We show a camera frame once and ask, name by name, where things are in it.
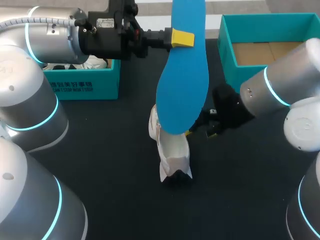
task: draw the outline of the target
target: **white shoe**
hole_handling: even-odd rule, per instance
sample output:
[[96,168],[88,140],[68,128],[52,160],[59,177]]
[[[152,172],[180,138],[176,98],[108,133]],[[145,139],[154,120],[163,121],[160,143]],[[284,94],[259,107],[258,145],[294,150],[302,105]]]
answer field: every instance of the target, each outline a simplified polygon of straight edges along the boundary
[[190,169],[189,144],[185,134],[172,135],[165,132],[159,123],[156,105],[151,109],[149,119],[149,135],[156,140],[160,155],[160,180],[172,176],[176,171],[192,178]]

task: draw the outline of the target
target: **shoe insole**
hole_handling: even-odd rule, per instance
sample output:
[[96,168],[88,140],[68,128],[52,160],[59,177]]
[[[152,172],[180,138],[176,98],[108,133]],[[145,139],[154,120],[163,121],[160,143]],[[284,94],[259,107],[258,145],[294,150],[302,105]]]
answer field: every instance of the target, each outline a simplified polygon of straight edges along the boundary
[[156,89],[161,127],[170,134],[186,132],[204,106],[209,73],[205,43],[205,0],[173,0],[171,27],[194,34],[194,47],[175,47]]

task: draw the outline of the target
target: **teal bin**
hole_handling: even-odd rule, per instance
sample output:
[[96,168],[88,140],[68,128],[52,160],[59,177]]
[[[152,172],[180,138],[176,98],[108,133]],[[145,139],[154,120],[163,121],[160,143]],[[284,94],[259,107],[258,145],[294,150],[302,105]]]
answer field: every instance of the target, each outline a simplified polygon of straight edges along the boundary
[[120,60],[112,60],[111,68],[45,70],[44,74],[59,100],[115,100],[120,66]]
[[320,19],[315,13],[223,15],[218,50],[226,82],[239,92],[243,82],[267,66],[239,66],[232,43],[304,42],[311,38],[320,38]]

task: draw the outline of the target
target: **cardboard lining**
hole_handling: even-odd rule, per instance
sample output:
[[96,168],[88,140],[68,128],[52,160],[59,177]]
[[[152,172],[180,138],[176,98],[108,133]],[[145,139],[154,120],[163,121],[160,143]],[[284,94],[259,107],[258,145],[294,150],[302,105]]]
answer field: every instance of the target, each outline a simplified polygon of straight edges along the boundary
[[269,65],[285,56],[302,42],[246,42],[233,43],[233,51],[239,66]]

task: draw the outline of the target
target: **black table surface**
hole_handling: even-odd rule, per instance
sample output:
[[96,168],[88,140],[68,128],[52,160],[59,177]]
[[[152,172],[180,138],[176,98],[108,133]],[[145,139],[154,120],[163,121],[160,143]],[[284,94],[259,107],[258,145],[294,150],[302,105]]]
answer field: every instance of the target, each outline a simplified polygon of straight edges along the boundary
[[[216,40],[206,52],[212,89],[225,80]],[[150,49],[146,59],[122,61],[118,100],[63,101],[69,132],[33,154],[82,200],[87,240],[289,240],[287,204],[316,153],[286,141],[288,109],[209,140],[191,134],[192,184],[160,183],[148,120],[167,58]]]

